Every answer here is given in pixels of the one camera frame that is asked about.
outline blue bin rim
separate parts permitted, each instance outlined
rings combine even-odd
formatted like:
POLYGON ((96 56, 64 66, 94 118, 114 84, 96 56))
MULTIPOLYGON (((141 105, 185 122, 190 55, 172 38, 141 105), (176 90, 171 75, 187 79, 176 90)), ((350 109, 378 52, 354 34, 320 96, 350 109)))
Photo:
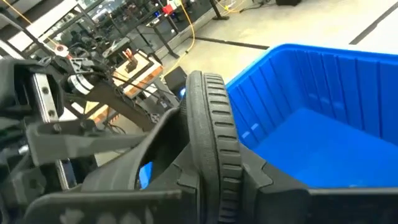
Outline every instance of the blue bin rim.
POLYGON ((362 47, 357 45, 345 45, 345 46, 317 46, 307 44, 279 44, 267 49, 261 56, 259 56, 252 64, 248 65, 245 69, 232 78, 227 84, 227 90, 235 88, 239 85, 240 78, 245 74, 249 73, 252 69, 258 67, 258 63, 264 59, 272 58, 275 54, 284 50, 316 50, 318 52, 328 52, 329 54, 344 55, 345 57, 361 57, 362 59, 376 58, 378 60, 383 59, 385 61, 398 62, 398 52, 392 52, 384 49, 372 49, 371 47, 362 47))

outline silver metal rod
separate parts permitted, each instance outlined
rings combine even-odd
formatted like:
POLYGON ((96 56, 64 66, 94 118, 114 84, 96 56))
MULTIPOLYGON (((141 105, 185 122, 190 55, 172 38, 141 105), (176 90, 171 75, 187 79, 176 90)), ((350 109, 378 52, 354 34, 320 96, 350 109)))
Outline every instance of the silver metal rod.
MULTIPOLYGON (((57 109, 55 107, 54 100, 52 98, 49 81, 46 74, 36 73, 32 78, 35 97, 39 106, 40 115, 44 122, 49 123, 52 121, 58 121, 57 109)), ((62 161, 55 161, 55 167, 57 168, 58 178, 60 180, 62 190, 68 190, 68 179, 63 168, 62 161)))

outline red object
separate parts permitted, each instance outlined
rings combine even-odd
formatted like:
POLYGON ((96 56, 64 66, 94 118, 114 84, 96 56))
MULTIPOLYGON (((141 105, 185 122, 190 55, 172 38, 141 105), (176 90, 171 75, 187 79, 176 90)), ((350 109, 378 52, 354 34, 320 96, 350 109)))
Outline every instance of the red object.
POLYGON ((166 13, 167 15, 170 15, 171 13, 173 13, 173 7, 168 4, 165 7, 163 7, 163 12, 166 13))

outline concrete floor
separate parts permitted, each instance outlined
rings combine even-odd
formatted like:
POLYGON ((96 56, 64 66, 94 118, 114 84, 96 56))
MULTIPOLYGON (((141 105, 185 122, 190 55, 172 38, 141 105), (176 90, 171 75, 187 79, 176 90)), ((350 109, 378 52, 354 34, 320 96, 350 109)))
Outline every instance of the concrete floor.
MULTIPOLYGON (((229 20, 210 21, 195 35, 267 46, 299 42, 347 48, 350 41, 394 3, 396 0, 303 0, 296 7, 269 6, 241 14, 229 13, 229 20)), ((238 0, 236 5, 240 6, 235 10, 252 4, 251 1, 241 4, 238 0)), ((398 53, 397 19, 398 10, 356 47, 398 53)), ((175 52, 183 55, 191 43, 192 39, 187 39, 175 52)), ((179 60, 178 65, 187 74, 194 70, 218 73, 228 82, 262 54, 264 50, 196 40, 189 54, 179 60)), ((165 73, 177 62, 169 55, 162 61, 165 73)), ((117 123, 128 133, 138 132, 136 126, 126 118, 120 118, 117 123)), ((111 152, 99 155, 98 159, 103 163, 114 156, 117 154, 111 152)))

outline blue plastic bin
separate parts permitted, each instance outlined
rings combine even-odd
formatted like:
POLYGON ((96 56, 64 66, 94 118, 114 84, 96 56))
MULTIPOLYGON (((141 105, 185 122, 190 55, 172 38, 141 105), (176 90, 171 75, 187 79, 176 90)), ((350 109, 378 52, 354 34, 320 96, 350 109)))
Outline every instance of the blue plastic bin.
POLYGON ((227 89, 241 142, 292 177, 398 186, 398 55, 285 44, 227 89))

